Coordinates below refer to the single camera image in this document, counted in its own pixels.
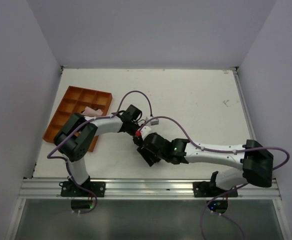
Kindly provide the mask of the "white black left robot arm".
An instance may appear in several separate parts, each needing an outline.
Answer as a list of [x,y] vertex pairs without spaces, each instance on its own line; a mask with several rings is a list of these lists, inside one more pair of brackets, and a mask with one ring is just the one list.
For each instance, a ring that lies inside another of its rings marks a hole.
[[126,110],[106,116],[85,117],[74,113],[54,137],[55,150],[65,161],[72,190],[78,196],[85,196],[91,191],[90,176],[86,170],[84,157],[93,139],[108,133],[127,133],[131,136],[139,128],[138,120],[142,111],[133,105]]

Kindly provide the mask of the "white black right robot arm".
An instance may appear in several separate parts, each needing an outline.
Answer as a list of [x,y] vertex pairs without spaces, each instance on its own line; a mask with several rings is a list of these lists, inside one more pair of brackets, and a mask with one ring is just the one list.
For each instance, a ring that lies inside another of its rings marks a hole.
[[168,141],[156,132],[143,135],[137,131],[133,142],[149,166],[164,160],[173,165],[208,163],[229,167],[226,171],[213,172],[209,181],[195,184],[205,197],[218,197],[244,184],[272,186],[274,156],[255,140],[248,139],[243,145],[218,145],[213,149],[209,144],[192,144],[188,139]]

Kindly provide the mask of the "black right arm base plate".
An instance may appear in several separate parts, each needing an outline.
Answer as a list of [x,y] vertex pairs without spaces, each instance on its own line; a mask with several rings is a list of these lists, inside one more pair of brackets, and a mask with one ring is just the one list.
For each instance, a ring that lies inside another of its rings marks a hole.
[[221,197],[238,197],[238,191],[233,190],[228,192],[227,190],[222,190],[215,185],[211,185],[207,181],[195,181],[192,183],[193,195],[195,198],[214,198],[216,196]]

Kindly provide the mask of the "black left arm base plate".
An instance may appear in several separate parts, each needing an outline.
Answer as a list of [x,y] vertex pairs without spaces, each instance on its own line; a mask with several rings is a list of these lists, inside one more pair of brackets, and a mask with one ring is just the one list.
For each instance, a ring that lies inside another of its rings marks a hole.
[[106,183],[104,181],[88,181],[80,187],[76,186],[71,180],[63,181],[58,184],[61,187],[61,197],[90,197],[93,192],[96,197],[104,197]]

